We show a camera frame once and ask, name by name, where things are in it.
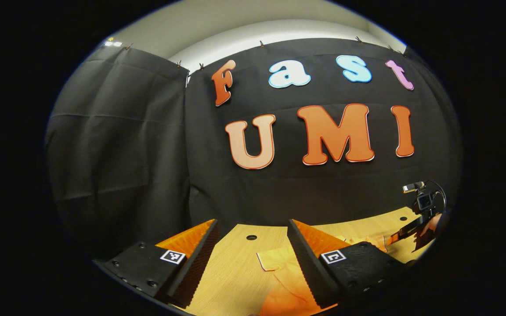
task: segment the wooden table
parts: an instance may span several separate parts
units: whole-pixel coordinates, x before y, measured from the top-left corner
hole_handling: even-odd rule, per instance
[[[371,218],[313,227],[347,240],[378,235],[387,238],[417,217],[410,208],[401,208]],[[257,252],[290,246],[286,232],[285,226],[236,225],[213,249],[194,298],[184,310],[197,316],[259,313],[277,281],[273,272],[261,268]],[[257,239],[247,240],[249,235]],[[387,246],[387,253],[401,262],[418,258],[430,244],[412,252],[415,249],[413,239],[409,237]]]

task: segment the cable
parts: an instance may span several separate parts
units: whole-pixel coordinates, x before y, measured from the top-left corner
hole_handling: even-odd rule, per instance
[[[440,193],[442,194],[442,201],[444,202],[444,208],[443,208],[442,212],[445,212],[446,206],[448,204],[446,202],[446,194],[444,193],[444,190],[442,189],[442,187],[438,183],[434,182],[433,180],[426,180],[425,183],[427,183],[427,182],[433,182],[440,189]]]

